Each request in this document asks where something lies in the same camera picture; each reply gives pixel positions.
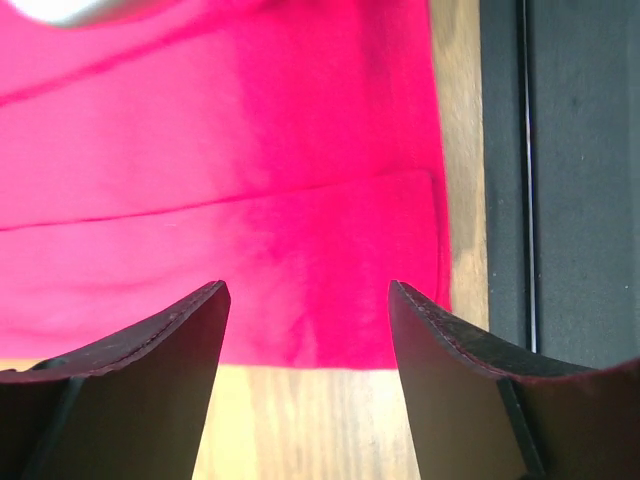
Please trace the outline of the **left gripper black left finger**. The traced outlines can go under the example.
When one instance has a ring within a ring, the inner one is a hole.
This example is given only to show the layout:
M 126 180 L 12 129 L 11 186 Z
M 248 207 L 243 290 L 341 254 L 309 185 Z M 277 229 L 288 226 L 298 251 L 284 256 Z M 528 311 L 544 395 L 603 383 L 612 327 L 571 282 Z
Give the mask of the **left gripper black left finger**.
M 5 479 L 188 479 L 230 295 L 209 283 L 94 343 L 1 374 Z

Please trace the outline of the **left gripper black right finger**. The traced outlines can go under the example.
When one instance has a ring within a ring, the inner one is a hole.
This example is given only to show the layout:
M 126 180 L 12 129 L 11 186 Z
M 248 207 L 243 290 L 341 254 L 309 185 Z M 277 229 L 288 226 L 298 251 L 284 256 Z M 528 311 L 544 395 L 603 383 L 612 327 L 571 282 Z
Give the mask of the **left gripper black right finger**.
M 389 313 L 424 479 L 635 479 L 639 363 L 535 354 L 393 282 Z

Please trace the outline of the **red t shirt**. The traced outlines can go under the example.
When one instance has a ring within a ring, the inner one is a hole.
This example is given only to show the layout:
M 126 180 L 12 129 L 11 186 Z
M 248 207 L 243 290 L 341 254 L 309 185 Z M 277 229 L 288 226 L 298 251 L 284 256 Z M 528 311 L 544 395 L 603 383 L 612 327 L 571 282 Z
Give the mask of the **red t shirt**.
M 1 5 L 1 354 L 224 281 L 228 364 L 387 369 L 392 281 L 451 304 L 424 1 L 174 1 L 82 30 Z

